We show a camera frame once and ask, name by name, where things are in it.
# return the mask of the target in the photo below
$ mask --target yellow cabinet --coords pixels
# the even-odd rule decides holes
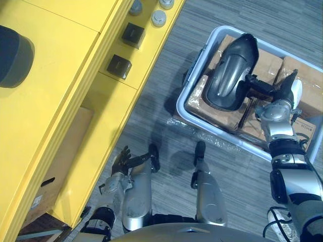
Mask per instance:
[[[14,241],[36,192],[83,105],[95,114],[50,213],[71,227],[80,214],[149,76],[185,0],[150,22],[158,0],[5,0],[0,25],[29,38],[32,68],[16,88],[0,88],[0,241]],[[146,29],[139,50],[122,43],[128,22]],[[104,70],[117,54],[132,62],[126,80]]]

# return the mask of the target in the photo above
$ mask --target gray carpet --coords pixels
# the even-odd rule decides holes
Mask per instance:
[[[262,235],[267,210],[276,205],[271,197],[270,163],[207,132],[176,122],[170,114],[183,73],[210,32],[220,25],[252,33],[322,66],[322,1],[186,0],[97,186],[109,177],[112,159],[125,145],[134,155],[141,155],[154,142],[160,148],[161,169],[152,176],[153,213],[194,217],[196,190],[190,189],[190,180],[194,147],[202,139],[207,145],[205,160],[226,200],[229,227]],[[314,164],[322,174],[322,148]],[[89,200],[91,206],[100,197],[97,186]],[[66,241],[71,241],[83,224]],[[121,234],[119,217],[113,237]],[[271,229],[267,236],[277,240]]]

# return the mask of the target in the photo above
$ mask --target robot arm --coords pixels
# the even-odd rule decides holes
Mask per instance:
[[[111,230],[115,218],[120,212],[125,190],[132,188],[132,179],[128,175],[128,170],[142,165],[153,156],[154,154],[148,152],[130,159],[128,146],[121,151],[114,160],[111,176],[106,179],[104,184],[99,186],[102,197],[98,201],[93,215],[74,239],[75,242],[105,242],[111,240]]]
[[[274,93],[273,102],[258,107],[272,156],[271,187],[276,202],[287,207],[301,241],[321,241],[323,228],[323,183],[290,122],[301,96],[297,70],[289,75]]]

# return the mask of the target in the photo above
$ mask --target white plastic bin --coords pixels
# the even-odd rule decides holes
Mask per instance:
[[[201,72],[204,70],[205,65],[207,64],[207,61],[210,59],[211,55],[214,54],[214,51],[218,49],[220,43],[222,42],[222,40],[224,39],[224,37],[226,35],[231,35],[235,38],[240,37],[241,34],[243,34],[242,31],[233,28],[231,26],[220,26],[215,28],[210,37],[208,38],[206,45],[204,46],[204,48],[201,50],[199,56],[197,57],[197,59],[194,61],[192,67],[189,69],[186,79],[184,81],[184,87],[183,90],[177,100],[176,103],[176,109],[178,114],[187,122],[192,123],[196,126],[199,126],[200,128],[203,128],[209,132],[211,132],[212,134],[215,134],[217,136],[219,136],[220,138],[231,142],[243,149],[245,149],[246,151],[257,155],[265,160],[271,161],[271,156],[269,153],[263,151],[260,148],[257,148],[254,145],[251,145],[250,143],[232,135],[229,134],[209,123],[207,123],[206,121],[188,113],[185,108],[184,108],[184,104],[188,98],[188,96],[191,94],[191,91],[194,89],[198,78],[201,75]],[[295,58],[297,60],[299,60],[300,62],[303,62],[304,64],[315,68],[317,70],[319,70],[320,72],[323,72],[322,69],[312,65],[311,63],[308,63],[282,49],[279,49],[265,41],[262,41],[261,39],[257,39],[258,42],[258,48],[263,49],[271,54],[274,54],[280,58],[284,58],[286,56],[291,56],[292,58]],[[315,117],[315,118],[311,118],[308,120],[309,122],[313,123],[316,125],[316,130],[314,132],[313,138],[312,138],[312,142],[310,143],[308,149],[307,149],[307,154],[309,157],[309,160],[313,163],[315,156],[317,154],[318,148],[320,146],[320,143],[322,141],[322,137],[323,137],[323,129],[322,129],[322,121],[323,121],[323,117],[319,116],[319,117]]]

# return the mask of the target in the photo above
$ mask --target cardboard box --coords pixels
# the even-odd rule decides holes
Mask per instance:
[[[250,107],[249,115],[244,123],[243,128],[239,130],[238,136],[254,145],[267,150],[268,147],[266,144],[264,132],[261,129],[260,122],[255,117],[256,105],[260,105],[260,102],[257,102],[255,105]],[[307,149],[315,132],[315,125],[301,118],[297,118],[293,124],[293,128],[300,140],[308,138],[308,142],[305,145],[305,148]]]
[[[46,213],[54,205],[92,116],[91,110],[79,108],[39,187],[22,227]]]
[[[217,110],[207,105],[201,97],[203,89],[207,82],[207,78],[207,75],[203,75],[198,81],[196,87],[185,103],[185,109],[212,125],[218,126],[231,132],[236,130],[245,110],[250,103],[250,99],[245,98],[240,109],[237,111],[226,112]]]
[[[206,68],[205,73],[211,74],[211,70],[215,69],[217,64],[220,61],[220,58],[223,54],[223,51],[228,47],[228,45],[234,41],[235,38],[229,35],[226,35],[223,41],[221,42],[218,50],[216,51],[215,55],[211,59],[208,67]],[[281,68],[283,60],[273,54],[270,54],[262,49],[258,49],[259,51],[259,59],[257,64],[253,70],[253,74],[257,75],[257,78],[267,82],[268,84],[274,84],[275,78],[279,69]],[[263,94],[251,89],[249,97],[256,97],[262,100],[267,100],[268,97],[264,96]]]
[[[298,69],[297,79],[302,81],[303,93],[298,108],[302,118],[322,115],[323,113],[323,73],[311,68],[289,56],[284,58],[283,65],[275,81],[279,86],[294,69]]]

